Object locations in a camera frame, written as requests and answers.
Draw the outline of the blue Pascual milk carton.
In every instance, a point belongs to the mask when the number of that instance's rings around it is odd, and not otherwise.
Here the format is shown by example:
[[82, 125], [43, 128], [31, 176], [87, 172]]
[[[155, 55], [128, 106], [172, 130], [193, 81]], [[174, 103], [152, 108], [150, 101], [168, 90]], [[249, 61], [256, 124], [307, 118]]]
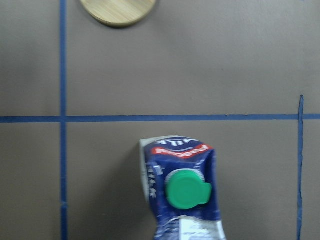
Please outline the blue Pascual milk carton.
[[214, 148], [169, 135], [141, 139], [139, 151], [143, 192], [156, 220], [153, 239], [226, 239]]

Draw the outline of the wooden mug tree stand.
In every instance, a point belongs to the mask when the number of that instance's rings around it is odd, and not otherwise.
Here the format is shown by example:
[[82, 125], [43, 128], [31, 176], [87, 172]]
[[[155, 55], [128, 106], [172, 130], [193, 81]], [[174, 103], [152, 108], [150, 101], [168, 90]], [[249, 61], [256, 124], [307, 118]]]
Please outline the wooden mug tree stand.
[[155, 0], [82, 0], [81, 5], [98, 22], [116, 28], [132, 26], [155, 7]]

